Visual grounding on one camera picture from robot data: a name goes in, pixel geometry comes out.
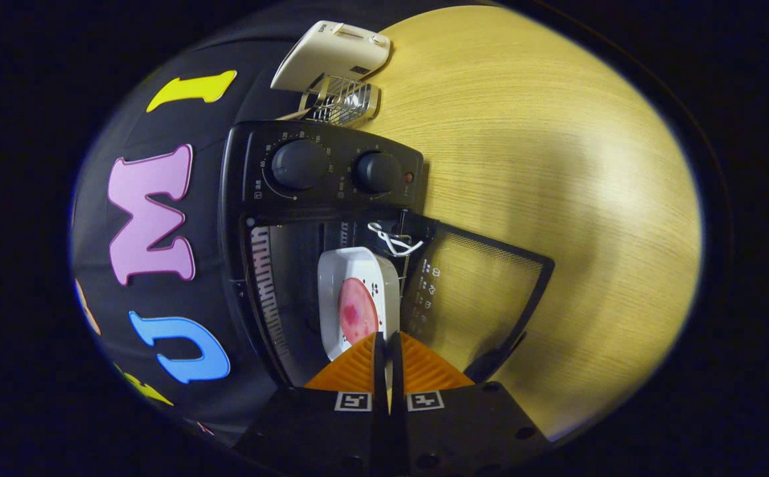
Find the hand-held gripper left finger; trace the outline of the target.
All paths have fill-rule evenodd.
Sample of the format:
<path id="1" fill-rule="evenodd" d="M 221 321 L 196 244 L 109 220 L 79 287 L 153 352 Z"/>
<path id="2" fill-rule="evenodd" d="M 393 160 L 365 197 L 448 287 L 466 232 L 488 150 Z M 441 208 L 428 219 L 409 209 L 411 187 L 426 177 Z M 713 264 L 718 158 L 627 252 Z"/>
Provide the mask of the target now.
<path id="1" fill-rule="evenodd" d="M 284 387 L 235 446 L 278 476 L 378 476 L 388 404 L 384 336 L 371 333 L 305 386 Z"/>

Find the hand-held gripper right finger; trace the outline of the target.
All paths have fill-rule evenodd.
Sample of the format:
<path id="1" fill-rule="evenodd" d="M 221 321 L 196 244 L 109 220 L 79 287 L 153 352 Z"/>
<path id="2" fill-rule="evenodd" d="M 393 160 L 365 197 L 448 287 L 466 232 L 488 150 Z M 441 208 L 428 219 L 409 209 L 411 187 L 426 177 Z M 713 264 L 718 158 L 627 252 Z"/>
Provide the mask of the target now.
<path id="1" fill-rule="evenodd" d="M 550 441 L 497 381 L 467 377 L 408 333 L 391 339 L 396 476 L 509 476 Z"/>

